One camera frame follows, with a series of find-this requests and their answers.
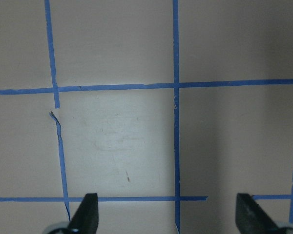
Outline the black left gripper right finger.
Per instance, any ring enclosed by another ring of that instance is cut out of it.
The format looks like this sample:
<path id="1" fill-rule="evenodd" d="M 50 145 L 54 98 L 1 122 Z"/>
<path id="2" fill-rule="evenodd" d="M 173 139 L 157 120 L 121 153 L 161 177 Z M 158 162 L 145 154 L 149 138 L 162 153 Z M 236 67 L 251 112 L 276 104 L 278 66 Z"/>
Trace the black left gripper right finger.
<path id="1" fill-rule="evenodd" d="M 241 234 L 280 234 L 277 224 L 254 201 L 251 195 L 238 193 L 235 224 Z"/>

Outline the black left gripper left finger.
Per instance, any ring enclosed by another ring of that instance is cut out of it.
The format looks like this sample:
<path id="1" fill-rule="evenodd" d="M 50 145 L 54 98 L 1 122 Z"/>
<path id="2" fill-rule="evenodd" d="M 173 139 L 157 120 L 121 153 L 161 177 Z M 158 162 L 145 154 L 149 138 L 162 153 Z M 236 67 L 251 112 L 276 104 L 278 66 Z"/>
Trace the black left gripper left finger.
<path id="1" fill-rule="evenodd" d="M 98 195 L 86 194 L 67 228 L 71 234 L 95 234 L 98 226 Z"/>

